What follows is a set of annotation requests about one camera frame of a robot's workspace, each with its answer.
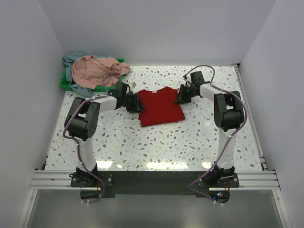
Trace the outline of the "light blue t shirt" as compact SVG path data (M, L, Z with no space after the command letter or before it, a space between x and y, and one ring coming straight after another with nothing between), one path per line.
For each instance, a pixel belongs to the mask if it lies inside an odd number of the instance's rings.
M76 52L70 55L65 55L62 58L62 64L65 67L65 79L67 81L67 84L70 86L71 90L84 96L84 97L92 97L93 92L89 88L83 88L80 85L78 85L72 77L72 65L76 60L78 60L80 57L85 56L86 54Z

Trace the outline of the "green plastic bin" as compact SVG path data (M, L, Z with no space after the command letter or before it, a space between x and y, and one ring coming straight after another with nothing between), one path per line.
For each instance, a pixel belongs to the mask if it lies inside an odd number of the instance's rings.
M66 76L66 74L65 74L65 70L64 70L62 78L59 83L59 86L66 91L72 91L70 86L67 84L65 76ZM106 89L102 85L99 85L95 89L91 89L91 90L92 90L92 92L105 92L106 91Z

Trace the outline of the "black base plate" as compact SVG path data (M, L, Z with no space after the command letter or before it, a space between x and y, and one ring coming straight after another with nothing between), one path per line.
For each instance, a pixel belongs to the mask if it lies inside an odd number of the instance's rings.
M227 202L230 190L240 186L238 176L212 179L198 171L98 171L94 176L76 171L70 186L80 189L82 200L118 195L186 195Z

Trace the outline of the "pink t shirt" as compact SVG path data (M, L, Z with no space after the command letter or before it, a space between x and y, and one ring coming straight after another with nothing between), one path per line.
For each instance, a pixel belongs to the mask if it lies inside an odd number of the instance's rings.
M71 68L73 80L82 88L94 90L97 86L114 86L120 76L131 71L129 64L112 57L82 56Z

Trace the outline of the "aluminium frame rail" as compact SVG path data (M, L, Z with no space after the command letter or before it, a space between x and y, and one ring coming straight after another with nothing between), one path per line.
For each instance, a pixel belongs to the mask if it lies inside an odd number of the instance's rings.
M232 191L270 191L274 198L274 204L278 211L278 216L284 228L290 228L287 212L285 210L283 201L281 200L281 187L275 170L270 171L263 154L259 154L259 163L261 166L260 171L236 171L235 175L238 176L240 186L232 188ZM159 170L159 171L175 171L172 169ZM35 170L32 182L30 185L29 199L35 199L38 190L80 190L70 186L70 174L74 171L53 171L53 170Z

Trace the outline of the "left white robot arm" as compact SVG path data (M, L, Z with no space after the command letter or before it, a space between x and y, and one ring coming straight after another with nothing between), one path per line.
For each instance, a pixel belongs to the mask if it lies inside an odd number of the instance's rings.
M84 99L76 97L64 123L63 137L76 143L78 165L76 174L87 186L97 184L98 168L93 153L92 137L97 130L99 115L124 107L129 113L142 113L145 108L139 95L126 83L119 82L105 95Z

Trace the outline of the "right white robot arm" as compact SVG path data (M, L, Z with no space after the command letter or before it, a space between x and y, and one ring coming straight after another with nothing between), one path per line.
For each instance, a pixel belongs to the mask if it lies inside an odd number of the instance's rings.
M193 97L206 98L213 103L214 123L218 127L218 155L201 180L221 187L234 177L236 135L247 121L247 109L238 91L227 91L205 81L200 71L184 76L175 104L187 104Z

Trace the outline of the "red t shirt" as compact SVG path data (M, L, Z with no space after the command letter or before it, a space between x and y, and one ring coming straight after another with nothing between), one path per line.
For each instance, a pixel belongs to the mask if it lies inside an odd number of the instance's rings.
M157 91L141 90L138 96L145 111L139 114L141 127L160 124L170 124L185 120L185 115L179 104L173 102L178 92L171 87Z

